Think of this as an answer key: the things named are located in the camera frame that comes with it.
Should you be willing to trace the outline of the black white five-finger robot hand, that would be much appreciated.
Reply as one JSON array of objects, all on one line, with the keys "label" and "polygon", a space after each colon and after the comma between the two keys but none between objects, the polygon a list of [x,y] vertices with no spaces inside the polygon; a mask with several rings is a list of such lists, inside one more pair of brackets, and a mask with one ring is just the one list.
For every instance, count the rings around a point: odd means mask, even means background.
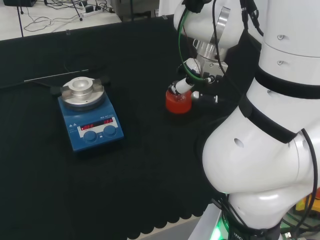
[{"label": "black white five-finger robot hand", "polygon": [[[216,81],[213,75],[203,78],[201,76],[200,62],[195,58],[188,58],[177,69],[184,77],[169,85],[168,91],[176,100],[180,100],[191,91],[196,84],[209,85]],[[205,94],[199,91],[191,93],[191,100],[204,105],[232,105],[233,102],[218,95]]]}]

